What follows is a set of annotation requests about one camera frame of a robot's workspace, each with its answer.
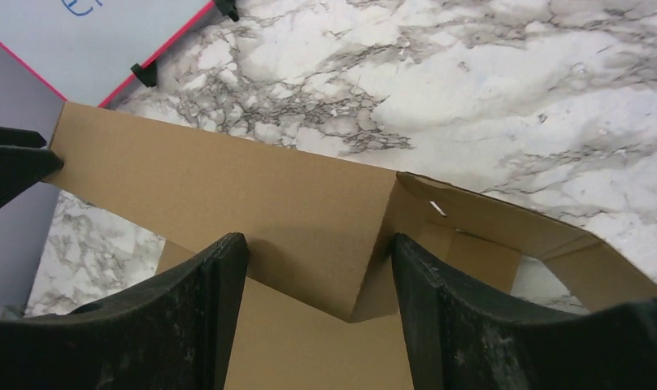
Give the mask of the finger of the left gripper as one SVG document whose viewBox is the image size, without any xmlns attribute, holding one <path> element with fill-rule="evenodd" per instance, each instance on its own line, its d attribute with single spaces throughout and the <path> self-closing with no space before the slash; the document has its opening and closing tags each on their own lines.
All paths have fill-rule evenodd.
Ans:
<svg viewBox="0 0 657 390">
<path fill-rule="evenodd" d="M 62 167 L 40 133 L 0 127 L 0 209 Z"/>
</svg>

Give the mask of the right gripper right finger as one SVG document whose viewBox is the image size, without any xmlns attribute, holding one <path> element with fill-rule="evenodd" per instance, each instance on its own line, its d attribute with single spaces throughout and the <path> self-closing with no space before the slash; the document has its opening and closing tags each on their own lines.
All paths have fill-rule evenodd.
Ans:
<svg viewBox="0 0 657 390">
<path fill-rule="evenodd" d="M 579 315 L 524 301 L 402 233 L 391 263 L 416 389 L 657 389 L 657 298 Z"/>
</svg>

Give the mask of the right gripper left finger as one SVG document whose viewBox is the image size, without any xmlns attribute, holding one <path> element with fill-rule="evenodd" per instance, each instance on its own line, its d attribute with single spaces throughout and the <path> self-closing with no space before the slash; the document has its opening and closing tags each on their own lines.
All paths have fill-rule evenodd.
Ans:
<svg viewBox="0 0 657 390">
<path fill-rule="evenodd" d="M 0 389 L 221 389 L 249 249 L 229 233 L 69 314 L 0 319 Z"/>
</svg>

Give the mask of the brown cardboard box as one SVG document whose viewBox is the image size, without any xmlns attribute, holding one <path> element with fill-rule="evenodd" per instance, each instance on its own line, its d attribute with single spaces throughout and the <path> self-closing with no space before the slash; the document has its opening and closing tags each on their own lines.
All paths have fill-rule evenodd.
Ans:
<svg viewBox="0 0 657 390">
<path fill-rule="evenodd" d="M 250 248 L 228 389 L 416 389 L 391 263 L 402 233 L 497 290 L 587 315 L 657 298 L 604 240 L 409 172 L 67 102 L 50 182 L 166 241 Z"/>
</svg>

